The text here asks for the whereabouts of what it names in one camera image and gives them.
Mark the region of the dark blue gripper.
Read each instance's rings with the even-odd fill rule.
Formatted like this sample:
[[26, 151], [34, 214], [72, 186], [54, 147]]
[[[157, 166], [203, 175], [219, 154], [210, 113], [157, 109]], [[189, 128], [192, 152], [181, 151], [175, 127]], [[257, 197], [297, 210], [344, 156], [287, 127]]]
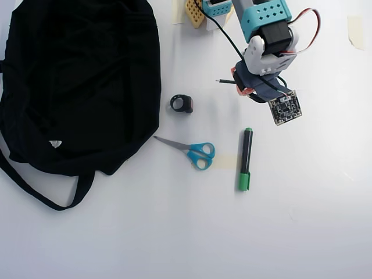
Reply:
[[231, 68], [231, 74], [240, 96], [248, 96], [256, 102], [268, 102], [277, 98], [294, 100], [292, 90], [280, 84], [280, 73], [257, 76], [248, 71], [243, 61], [239, 61]]

